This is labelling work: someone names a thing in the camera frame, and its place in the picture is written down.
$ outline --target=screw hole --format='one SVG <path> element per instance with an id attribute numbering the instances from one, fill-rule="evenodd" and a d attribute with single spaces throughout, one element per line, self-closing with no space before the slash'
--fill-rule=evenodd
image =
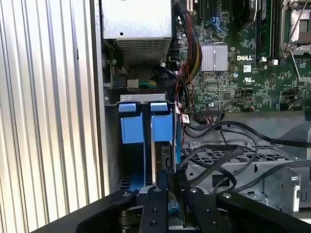
<path id="1" fill-rule="evenodd" d="M 152 227 L 156 227 L 156 226 L 157 226 L 157 222 L 154 221 L 154 220 L 152 220 L 152 221 L 150 222 L 150 225 L 151 225 Z"/>

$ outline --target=motherboard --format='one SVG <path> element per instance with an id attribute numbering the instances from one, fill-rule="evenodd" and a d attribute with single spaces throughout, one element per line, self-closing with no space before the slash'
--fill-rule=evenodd
<path id="1" fill-rule="evenodd" d="M 298 51 L 301 44 L 311 44 L 311 5 L 296 1 L 295 8 L 290 8 L 293 2 L 288 1 L 284 10 L 277 0 L 249 2 L 257 4 L 254 22 L 238 30 L 235 14 L 243 9 L 237 1 L 193 0 L 190 4 L 203 53 L 202 67 L 189 86 L 194 112 L 219 111 L 230 100 L 242 101 L 228 105 L 227 112 L 303 111 L 311 107 L 310 54 L 285 53 L 281 47 L 282 42 L 293 41 L 290 36 L 305 35 L 303 43 L 298 39 L 285 43 L 286 49 Z M 299 21 L 294 29 L 293 18 Z M 175 49 L 169 55 L 177 51 L 186 59 L 188 41 L 178 23 Z"/>

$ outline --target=white connector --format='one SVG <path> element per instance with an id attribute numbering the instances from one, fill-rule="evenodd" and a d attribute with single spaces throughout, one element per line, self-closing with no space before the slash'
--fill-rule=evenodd
<path id="1" fill-rule="evenodd" d="M 187 0 L 187 10 L 193 12 L 193 0 Z"/>

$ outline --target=heatsink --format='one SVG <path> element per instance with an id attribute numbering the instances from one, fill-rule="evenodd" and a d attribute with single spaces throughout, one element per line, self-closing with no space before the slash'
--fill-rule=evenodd
<path id="1" fill-rule="evenodd" d="M 214 72 L 228 70 L 228 45 L 203 45 L 202 55 L 201 71 Z"/>

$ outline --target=cable bundle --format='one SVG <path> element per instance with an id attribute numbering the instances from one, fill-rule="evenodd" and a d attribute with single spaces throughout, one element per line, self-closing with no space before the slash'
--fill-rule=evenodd
<path id="1" fill-rule="evenodd" d="M 177 2 L 174 6 L 174 13 L 180 17 L 188 39 L 187 61 L 182 64 L 178 72 L 178 77 L 186 84 L 190 84 L 200 70 L 202 64 L 202 50 L 194 22 L 190 13 L 187 11 L 186 1 L 181 0 Z"/>

